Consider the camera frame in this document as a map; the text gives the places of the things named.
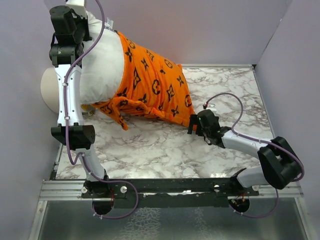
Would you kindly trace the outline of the white pillow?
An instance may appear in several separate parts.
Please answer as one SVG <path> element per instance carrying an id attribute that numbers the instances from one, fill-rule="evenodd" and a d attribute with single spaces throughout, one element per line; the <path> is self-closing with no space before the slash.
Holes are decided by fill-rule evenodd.
<path id="1" fill-rule="evenodd" d="M 82 59 L 80 77 L 80 103 L 82 105 L 107 102 L 116 94 L 124 74 L 124 51 L 119 35 L 112 29 L 110 20 L 103 23 L 91 12 L 87 12 L 89 35 L 85 41 L 87 51 L 104 30 L 97 45 Z"/>

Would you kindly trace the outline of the orange patterned pillowcase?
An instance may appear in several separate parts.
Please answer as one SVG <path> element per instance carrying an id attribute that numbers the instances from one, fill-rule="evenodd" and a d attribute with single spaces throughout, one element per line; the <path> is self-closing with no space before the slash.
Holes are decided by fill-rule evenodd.
<path id="1" fill-rule="evenodd" d="M 188 127 L 195 113 L 182 66 L 144 48 L 121 32 L 124 73 L 111 99 L 92 104 L 128 130 L 121 113 Z"/>

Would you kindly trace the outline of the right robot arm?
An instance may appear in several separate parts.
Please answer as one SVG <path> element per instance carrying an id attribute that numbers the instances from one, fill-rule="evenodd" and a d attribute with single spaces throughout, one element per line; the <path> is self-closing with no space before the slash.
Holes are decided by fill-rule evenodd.
<path id="1" fill-rule="evenodd" d="M 193 130 L 208 145 L 236 150 L 259 160 L 258 167 L 241 169 L 230 178 L 229 189 L 236 196 L 258 185 L 282 190 L 304 173 L 302 163 L 283 137 L 268 140 L 236 133 L 231 127 L 220 126 L 219 117 L 209 109 L 190 116 L 187 133 L 192 134 Z"/>

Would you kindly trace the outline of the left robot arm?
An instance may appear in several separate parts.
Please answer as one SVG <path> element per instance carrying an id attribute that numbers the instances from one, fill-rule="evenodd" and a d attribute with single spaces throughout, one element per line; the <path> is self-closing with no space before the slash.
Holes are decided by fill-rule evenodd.
<path id="1" fill-rule="evenodd" d="M 80 105 L 80 80 L 84 42 L 91 40 L 84 0 L 68 0 L 50 9 L 54 34 L 49 58 L 58 82 L 58 120 L 51 135 L 66 146 L 72 165 L 81 162 L 86 180 L 81 189 L 84 198 L 105 198 L 111 193 L 106 170 L 100 164 L 94 142 L 93 125 L 86 125 Z"/>

